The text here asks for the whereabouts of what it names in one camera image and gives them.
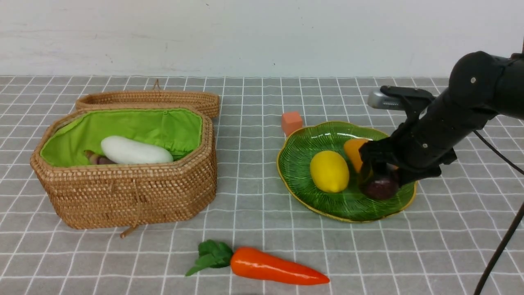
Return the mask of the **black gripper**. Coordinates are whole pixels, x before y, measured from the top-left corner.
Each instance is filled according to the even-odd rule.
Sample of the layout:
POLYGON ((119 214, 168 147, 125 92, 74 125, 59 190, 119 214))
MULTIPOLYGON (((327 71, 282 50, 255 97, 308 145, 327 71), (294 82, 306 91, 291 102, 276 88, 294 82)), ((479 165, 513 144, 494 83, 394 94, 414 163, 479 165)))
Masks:
POLYGON ((498 115, 486 106, 460 105, 447 89, 415 123, 404 122, 390 138, 364 143, 359 184, 393 183, 402 187, 441 175, 441 164, 457 157, 453 147, 498 115))

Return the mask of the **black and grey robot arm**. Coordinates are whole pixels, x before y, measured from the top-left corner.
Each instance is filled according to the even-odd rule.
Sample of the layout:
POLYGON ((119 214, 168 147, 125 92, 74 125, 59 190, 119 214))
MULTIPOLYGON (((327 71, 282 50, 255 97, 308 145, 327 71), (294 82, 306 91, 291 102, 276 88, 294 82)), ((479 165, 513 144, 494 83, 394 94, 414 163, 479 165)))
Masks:
POLYGON ((360 185, 396 187, 437 177, 457 160, 454 147, 497 115, 523 119, 523 54, 472 52, 454 65, 438 96, 404 86, 382 86, 368 96, 375 109, 403 110, 404 123, 387 138, 363 144, 360 185))

